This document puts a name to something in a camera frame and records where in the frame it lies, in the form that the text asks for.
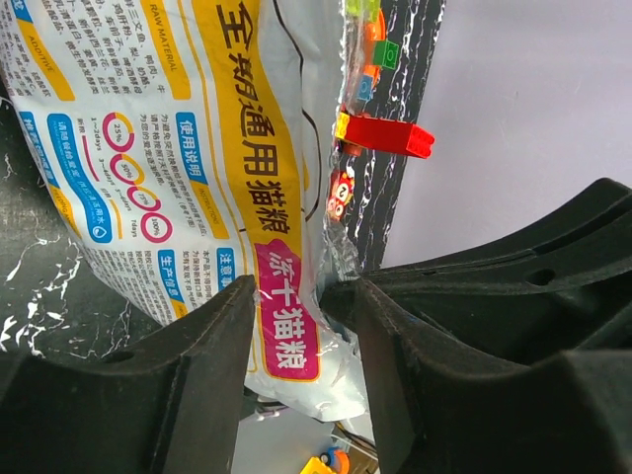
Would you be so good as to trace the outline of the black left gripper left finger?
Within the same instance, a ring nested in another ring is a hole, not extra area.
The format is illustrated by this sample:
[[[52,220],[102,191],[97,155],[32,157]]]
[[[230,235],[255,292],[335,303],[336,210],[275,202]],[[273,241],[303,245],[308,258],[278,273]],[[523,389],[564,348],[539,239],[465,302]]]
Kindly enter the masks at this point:
[[[255,312],[240,276],[98,362],[1,356],[5,473],[227,473]]]

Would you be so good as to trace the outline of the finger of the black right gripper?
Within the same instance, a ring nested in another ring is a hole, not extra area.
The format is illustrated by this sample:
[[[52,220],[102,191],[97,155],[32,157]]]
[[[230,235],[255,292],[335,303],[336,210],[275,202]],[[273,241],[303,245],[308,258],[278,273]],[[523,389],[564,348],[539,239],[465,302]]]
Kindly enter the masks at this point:
[[[321,306],[354,331],[376,310],[408,360],[627,363],[631,191],[601,178],[496,241],[333,284]]]

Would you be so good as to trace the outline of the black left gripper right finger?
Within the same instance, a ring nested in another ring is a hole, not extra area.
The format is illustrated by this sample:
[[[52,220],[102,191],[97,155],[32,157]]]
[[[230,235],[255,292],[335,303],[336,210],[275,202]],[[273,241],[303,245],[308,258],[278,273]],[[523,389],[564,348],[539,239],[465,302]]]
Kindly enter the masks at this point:
[[[521,365],[454,339],[364,279],[354,316],[382,472],[630,471],[629,352]]]

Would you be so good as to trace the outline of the cat food bag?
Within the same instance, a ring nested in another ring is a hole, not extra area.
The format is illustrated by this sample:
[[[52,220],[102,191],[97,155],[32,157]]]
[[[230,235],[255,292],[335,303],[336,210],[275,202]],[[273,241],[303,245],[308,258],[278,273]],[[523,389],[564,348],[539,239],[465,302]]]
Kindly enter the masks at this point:
[[[345,1],[5,1],[1,77],[94,274],[161,324],[258,290],[246,386],[365,415],[357,344],[317,300],[356,261],[327,213],[366,16]]]

